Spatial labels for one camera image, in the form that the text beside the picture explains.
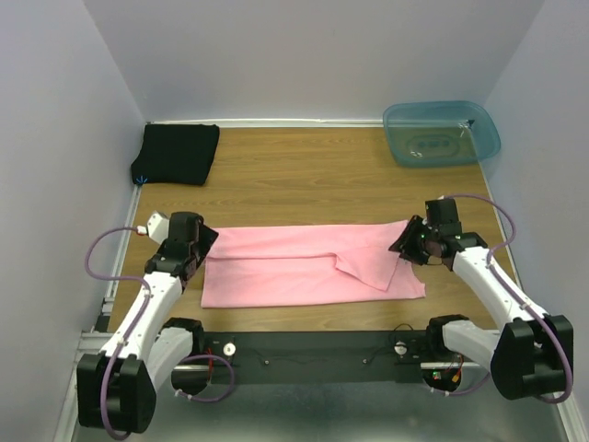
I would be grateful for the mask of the pink t-shirt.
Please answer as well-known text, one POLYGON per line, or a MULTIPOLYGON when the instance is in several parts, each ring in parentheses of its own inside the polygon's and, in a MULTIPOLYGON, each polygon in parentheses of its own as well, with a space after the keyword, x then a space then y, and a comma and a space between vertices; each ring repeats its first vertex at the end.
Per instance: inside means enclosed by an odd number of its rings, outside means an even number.
POLYGON ((405 222, 222 227, 205 261, 203 308, 418 299, 425 285, 390 251, 405 222))

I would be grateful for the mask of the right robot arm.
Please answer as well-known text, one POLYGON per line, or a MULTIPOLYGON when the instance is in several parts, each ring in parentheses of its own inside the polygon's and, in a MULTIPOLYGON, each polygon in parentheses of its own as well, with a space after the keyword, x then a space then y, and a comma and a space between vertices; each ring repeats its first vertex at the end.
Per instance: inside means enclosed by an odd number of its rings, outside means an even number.
POLYGON ((534 397, 544 403, 567 401, 573 387, 573 327, 536 304, 495 259, 497 250, 476 232, 462 228, 457 196, 425 204, 425 216, 413 216, 390 250, 417 265, 439 259, 478 297, 497 332, 483 330, 463 315, 430 320, 425 336, 439 355, 463 355, 487 372, 507 400, 534 397))

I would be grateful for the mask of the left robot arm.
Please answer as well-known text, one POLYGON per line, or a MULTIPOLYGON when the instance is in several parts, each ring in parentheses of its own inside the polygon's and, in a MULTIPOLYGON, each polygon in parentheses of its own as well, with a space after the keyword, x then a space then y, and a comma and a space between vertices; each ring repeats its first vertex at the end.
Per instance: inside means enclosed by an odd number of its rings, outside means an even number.
POLYGON ((119 328, 96 353, 82 355, 75 370, 78 422, 115 441, 146 430, 167 375, 202 352, 200 322, 167 316, 218 238, 193 212, 154 212, 131 231, 158 248, 134 279, 140 288, 119 328))

